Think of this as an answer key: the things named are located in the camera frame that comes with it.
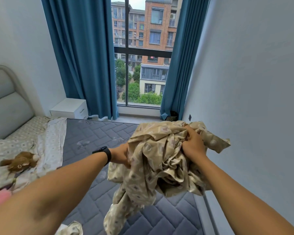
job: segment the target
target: person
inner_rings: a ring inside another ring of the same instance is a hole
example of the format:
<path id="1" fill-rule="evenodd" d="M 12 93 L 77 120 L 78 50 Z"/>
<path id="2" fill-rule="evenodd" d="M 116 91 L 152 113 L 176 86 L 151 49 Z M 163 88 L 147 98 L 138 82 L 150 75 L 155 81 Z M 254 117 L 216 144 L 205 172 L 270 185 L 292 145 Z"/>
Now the person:
<path id="1" fill-rule="evenodd" d="M 210 161 L 200 135 L 185 128 L 189 137 L 182 143 L 184 154 L 207 178 L 236 235 L 294 234 L 286 219 Z M 127 149 L 127 143 L 110 149 L 111 162 L 130 168 Z M 0 234 L 54 235 L 106 162 L 105 152 L 95 153 L 32 182 L 0 205 Z"/>

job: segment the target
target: white nightstand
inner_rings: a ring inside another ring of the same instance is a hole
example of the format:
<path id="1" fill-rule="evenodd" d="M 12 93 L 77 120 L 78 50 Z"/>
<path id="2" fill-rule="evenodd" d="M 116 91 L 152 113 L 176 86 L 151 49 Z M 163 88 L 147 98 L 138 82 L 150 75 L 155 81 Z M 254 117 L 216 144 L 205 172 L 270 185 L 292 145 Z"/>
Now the white nightstand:
<path id="1" fill-rule="evenodd" d="M 50 110 L 53 117 L 66 117 L 71 119 L 87 119 L 88 110 L 86 100 L 65 98 Z"/>

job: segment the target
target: curtain fold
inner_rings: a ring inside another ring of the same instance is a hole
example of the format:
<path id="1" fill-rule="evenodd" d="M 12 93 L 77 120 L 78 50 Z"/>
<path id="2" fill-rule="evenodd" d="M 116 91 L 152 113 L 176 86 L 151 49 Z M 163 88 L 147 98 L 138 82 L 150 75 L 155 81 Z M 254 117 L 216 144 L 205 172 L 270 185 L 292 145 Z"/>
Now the curtain fold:
<path id="1" fill-rule="evenodd" d="M 90 115 L 118 118 L 111 0 L 42 0 L 68 98 Z"/>
<path id="2" fill-rule="evenodd" d="M 160 114 L 184 113 L 185 99 L 209 0 L 183 0 Z"/>

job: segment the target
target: watch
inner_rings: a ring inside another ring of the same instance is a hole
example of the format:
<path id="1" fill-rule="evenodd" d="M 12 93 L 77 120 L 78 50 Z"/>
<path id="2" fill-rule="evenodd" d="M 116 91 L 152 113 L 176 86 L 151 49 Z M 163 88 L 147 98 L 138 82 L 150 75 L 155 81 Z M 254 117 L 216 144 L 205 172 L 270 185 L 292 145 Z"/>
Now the watch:
<path id="1" fill-rule="evenodd" d="M 105 165 L 107 165 L 111 161 L 111 152 L 110 152 L 110 150 L 108 149 L 107 146 L 104 146 L 102 148 L 99 148 L 98 150 L 93 151 L 92 153 L 94 154 L 94 153 L 99 153 L 99 152 L 105 152 L 107 154 L 108 161 L 105 164 Z"/>

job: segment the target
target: person's left arm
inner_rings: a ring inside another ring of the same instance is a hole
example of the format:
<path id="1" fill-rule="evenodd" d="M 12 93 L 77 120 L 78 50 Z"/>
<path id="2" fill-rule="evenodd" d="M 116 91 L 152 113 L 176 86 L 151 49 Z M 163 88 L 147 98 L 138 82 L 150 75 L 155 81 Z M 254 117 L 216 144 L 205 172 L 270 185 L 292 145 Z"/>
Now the person's left arm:
<path id="1" fill-rule="evenodd" d="M 110 149 L 111 162 L 129 168 L 127 149 Z M 0 234 L 54 235 L 106 163 L 105 152 L 95 153 L 29 184 L 0 205 Z"/>

